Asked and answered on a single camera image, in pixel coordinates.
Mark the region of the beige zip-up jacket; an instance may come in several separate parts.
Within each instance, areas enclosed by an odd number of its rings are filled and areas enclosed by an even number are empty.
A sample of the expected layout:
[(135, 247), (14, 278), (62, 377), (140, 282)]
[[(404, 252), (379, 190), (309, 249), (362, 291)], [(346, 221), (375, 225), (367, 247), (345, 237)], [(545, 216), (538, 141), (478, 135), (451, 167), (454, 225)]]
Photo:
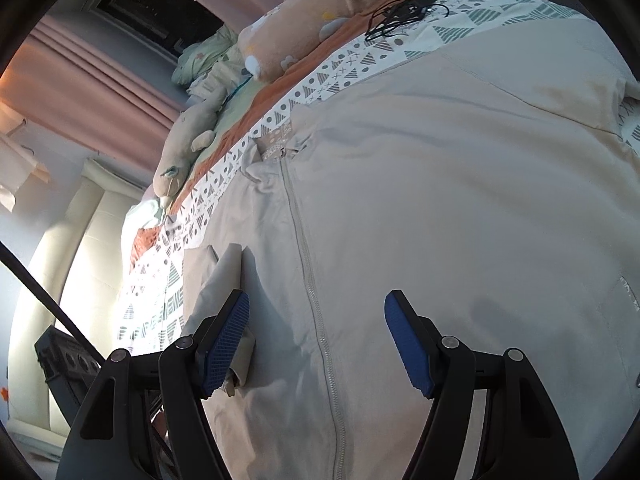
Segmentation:
[(639, 408), (639, 94), (588, 18), (479, 32), (296, 108), (255, 150), (200, 254), (242, 249), (255, 338), (204, 404), (235, 479), (398, 479), (430, 408), (383, 304), (469, 347), (518, 347), (592, 478)]

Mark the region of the white geometric patterned bedspread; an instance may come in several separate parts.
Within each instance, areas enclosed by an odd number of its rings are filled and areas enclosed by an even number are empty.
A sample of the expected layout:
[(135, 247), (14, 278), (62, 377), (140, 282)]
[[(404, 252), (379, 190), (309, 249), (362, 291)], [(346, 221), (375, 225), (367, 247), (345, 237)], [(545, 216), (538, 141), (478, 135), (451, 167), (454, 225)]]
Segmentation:
[(293, 135), (294, 112), (324, 102), (355, 84), (482, 32), (521, 24), (574, 24), (586, 14), (549, 0), (435, 0), (419, 21), (376, 32), (399, 3), (382, 0), (348, 20), (272, 84), (247, 81), (232, 96), (249, 98), (230, 127), (218, 125), (215, 140), (186, 170), (175, 194), (142, 200), (122, 228), (124, 277), (114, 305), (111, 342), (131, 353), (162, 350), (186, 324), (182, 256), (201, 243), (205, 228), (242, 157), (251, 148), (276, 158)]

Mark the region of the cream padded headboard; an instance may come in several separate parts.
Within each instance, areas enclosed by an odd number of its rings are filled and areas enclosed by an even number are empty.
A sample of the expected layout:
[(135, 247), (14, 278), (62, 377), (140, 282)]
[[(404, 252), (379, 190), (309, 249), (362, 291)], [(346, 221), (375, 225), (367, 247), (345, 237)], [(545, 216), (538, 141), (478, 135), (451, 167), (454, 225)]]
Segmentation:
[[(34, 278), (104, 356), (112, 348), (110, 321), (122, 278), (122, 225), (141, 197), (140, 188), (98, 162), (86, 160), (65, 216), (43, 234), (28, 265)], [(62, 439), (70, 427), (54, 406), (35, 352), (36, 340), (51, 325), (60, 323), (32, 297), (14, 313), (8, 426), (47, 431)]]

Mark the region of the beige plush animal toy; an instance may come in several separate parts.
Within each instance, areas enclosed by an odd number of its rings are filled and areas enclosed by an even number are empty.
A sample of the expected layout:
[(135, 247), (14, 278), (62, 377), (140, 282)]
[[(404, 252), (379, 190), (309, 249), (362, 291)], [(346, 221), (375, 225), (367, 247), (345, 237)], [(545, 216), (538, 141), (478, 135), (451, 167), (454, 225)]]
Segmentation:
[(218, 87), (177, 118), (169, 130), (153, 177), (153, 191), (158, 198), (176, 197), (198, 154), (214, 142), (214, 128), (226, 97), (227, 90)]

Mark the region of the light green bedding bundle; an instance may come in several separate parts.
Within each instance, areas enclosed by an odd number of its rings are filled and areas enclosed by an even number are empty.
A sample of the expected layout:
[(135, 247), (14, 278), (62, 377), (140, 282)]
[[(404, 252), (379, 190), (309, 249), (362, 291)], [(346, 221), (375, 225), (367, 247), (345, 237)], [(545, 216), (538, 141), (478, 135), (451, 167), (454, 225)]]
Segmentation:
[(238, 35), (223, 24), (213, 36), (191, 44), (178, 57), (171, 81), (186, 89), (190, 104), (206, 100), (219, 88), (231, 96), (250, 79), (237, 42)]

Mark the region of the pink curtain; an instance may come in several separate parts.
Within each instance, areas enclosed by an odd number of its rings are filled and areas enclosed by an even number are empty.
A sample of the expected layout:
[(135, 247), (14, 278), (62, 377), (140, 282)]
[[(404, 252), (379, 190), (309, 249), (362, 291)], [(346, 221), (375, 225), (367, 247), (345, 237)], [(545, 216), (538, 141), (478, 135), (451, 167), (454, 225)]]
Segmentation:
[(183, 98), (149, 48), (91, 18), (47, 15), (1, 76), (1, 102), (90, 150), (154, 171)]

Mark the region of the orange-brown plush pillow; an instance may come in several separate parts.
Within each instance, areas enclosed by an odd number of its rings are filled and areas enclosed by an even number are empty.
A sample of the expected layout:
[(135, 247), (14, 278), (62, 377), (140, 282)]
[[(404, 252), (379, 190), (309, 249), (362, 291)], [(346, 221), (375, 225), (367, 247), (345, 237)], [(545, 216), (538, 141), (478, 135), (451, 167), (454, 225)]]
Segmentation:
[(283, 0), (239, 34), (246, 70), (273, 82), (359, 12), (380, 0)]

